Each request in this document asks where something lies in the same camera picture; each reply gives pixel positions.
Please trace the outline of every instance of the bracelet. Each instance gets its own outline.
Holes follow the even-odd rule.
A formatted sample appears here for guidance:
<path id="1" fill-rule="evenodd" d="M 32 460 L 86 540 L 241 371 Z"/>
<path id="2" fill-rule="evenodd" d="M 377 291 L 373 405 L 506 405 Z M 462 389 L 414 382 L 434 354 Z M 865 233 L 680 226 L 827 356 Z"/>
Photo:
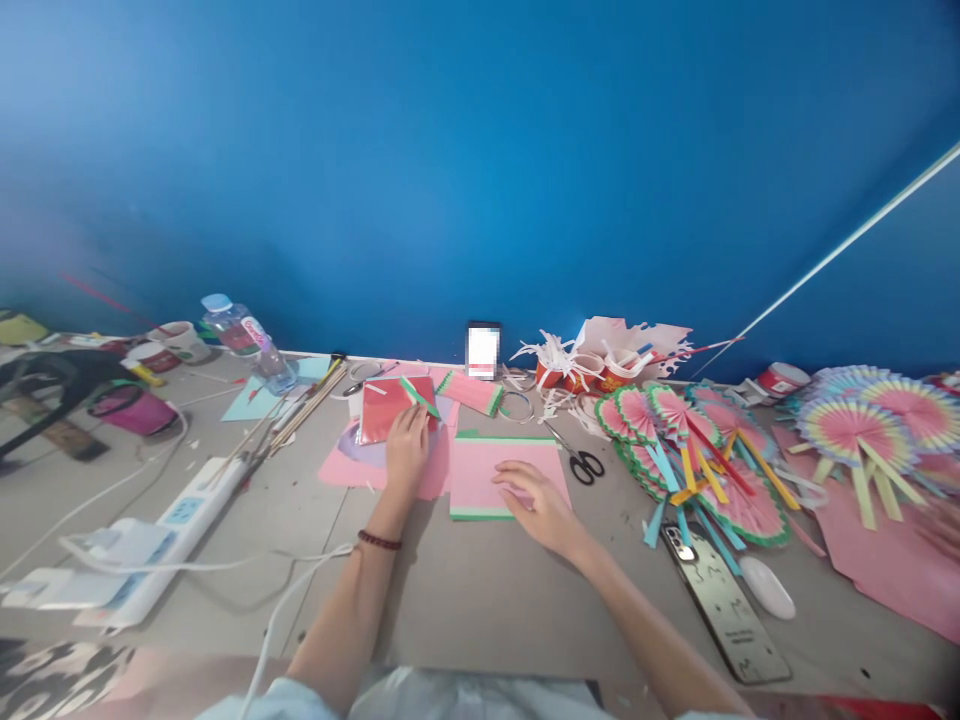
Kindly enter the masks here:
<path id="1" fill-rule="evenodd" d="M 371 535 L 366 530 L 361 530 L 358 532 L 357 537 L 365 543 L 376 545 L 384 550 L 392 550 L 396 552 L 403 547 L 403 543 L 400 541 L 394 542 L 393 540 L 384 540 L 383 538 L 378 538 L 376 535 Z"/>

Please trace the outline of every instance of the gray tabletop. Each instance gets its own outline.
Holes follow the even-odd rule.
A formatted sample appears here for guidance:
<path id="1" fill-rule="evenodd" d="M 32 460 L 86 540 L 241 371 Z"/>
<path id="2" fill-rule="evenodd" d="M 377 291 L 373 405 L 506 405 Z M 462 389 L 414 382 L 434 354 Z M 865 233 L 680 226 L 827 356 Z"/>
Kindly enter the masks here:
<path id="1" fill-rule="evenodd" d="M 197 370 L 224 379 L 244 374 L 230 357 Z M 227 385 L 187 374 L 167 373 L 157 394 L 176 403 L 221 392 Z M 140 477 L 89 508 L 64 532 L 91 530 L 117 517 L 158 518 L 208 456 L 226 455 L 253 422 L 220 422 L 233 396 L 187 409 L 191 427 L 166 467 L 156 463 Z M 92 423 L 79 416 L 79 423 Z M 194 558 L 203 562 L 237 559 L 267 548 L 317 554 L 352 542 L 378 495 L 366 488 L 324 485 L 317 470 L 347 424 L 344 402 L 326 400 L 297 431 L 297 440 L 267 461 L 247 492 L 228 505 Z M 15 418 L 0 422 L 0 440 L 12 435 Z M 611 551 L 627 574 L 679 631 L 724 676 L 719 651 L 664 548 L 642 543 L 641 523 L 653 501 L 630 477 L 613 449 L 583 432 L 567 413 L 555 427 L 579 449 L 597 455 L 606 476 L 591 487 L 567 469 L 567 484 L 578 516 Z M 469 408 L 460 429 L 497 435 L 543 435 L 532 421 L 517 425 L 490 419 Z M 0 568 L 83 499 L 132 472 L 162 444 L 138 442 L 109 426 L 93 431 L 110 452 L 84 465 L 52 451 L 37 439 L 11 456 L 0 475 Z M 199 446 L 190 445 L 199 440 Z M 196 463 L 190 470 L 191 463 Z M 799 521 L 814 537 L 815 524 Z M 793 596 L 798 616 L 790 622 L 761 617 L 790 663 L 794 677 L 759 689 L 807 694 L 872 696 L 944 702 L 960 649 L 939 635 L 860 595 L 825 560 L 792 541 L 781 550 L 751 549 Z M 32 554 L 17 578 L 29 570 L 64 562 L 52 541 Z M 559 558 L 530 540 L 516 523 L 455 523 L 448 496 L 418 502 L 400 552 L 376 649 L 387 664 L 506 674 L 594 678 L 621 685 L 642 683 L 626 646 L 602 602 Z M 236 570 L 180 573 L 141 627 L 116 643 L 219 654 L 259 652 L 267 619 L 291 578 L 306 563 L 269 558 Z M 298 638 L 331 592 L 341 563 L 322 567 L 293 597 L 278 623 L 272 655 L 291 656 Z M 0 610 L 0 637 L 46 640 L 91 639 L 73 627 L 74 613 Z"/>

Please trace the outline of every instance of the white mouse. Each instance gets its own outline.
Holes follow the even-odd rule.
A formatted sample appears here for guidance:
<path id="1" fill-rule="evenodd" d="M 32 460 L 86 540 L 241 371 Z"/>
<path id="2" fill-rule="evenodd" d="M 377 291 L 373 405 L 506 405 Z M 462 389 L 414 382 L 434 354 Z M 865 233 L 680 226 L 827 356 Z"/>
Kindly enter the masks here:
<path id="1" fill-rule="evenodd" d="M 793 620 L 797 608 L 773 570 L 754 557 L 740 558 L 740 569 L 747 587 L 768 613 L 781 620 Z"/>

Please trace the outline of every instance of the glue stick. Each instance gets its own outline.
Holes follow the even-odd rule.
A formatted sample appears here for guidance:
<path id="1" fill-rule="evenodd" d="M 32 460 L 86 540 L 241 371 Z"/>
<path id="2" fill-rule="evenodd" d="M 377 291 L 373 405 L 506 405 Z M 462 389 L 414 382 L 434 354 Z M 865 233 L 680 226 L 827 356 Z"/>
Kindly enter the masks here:
<path id="1" fill-rule="evenodd" d="M 153 387 L 163 387 L 167 384 L 166 380 L 154 375 L 153 370 L 148 368 L 139 360 L 134 360 L 133 358 L 124 358 L 120 361 L 120 364 L 147 383 L 147 385 L 152 385 Z"/>

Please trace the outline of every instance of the bottle cap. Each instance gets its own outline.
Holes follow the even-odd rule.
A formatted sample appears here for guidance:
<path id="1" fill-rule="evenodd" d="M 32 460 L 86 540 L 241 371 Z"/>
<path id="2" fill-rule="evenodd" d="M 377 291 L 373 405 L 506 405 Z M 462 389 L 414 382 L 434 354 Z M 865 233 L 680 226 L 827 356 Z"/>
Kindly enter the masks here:
<path id="1" fill-rule="evenodd" d="M 230 298 L 223 293 L 207 295 L 200 302 L 203 303 L 203 306 L 210 312 L 220 312 L 221 310 L 229 310 L 233 307 L 233 303 L 230 301 Z"/>

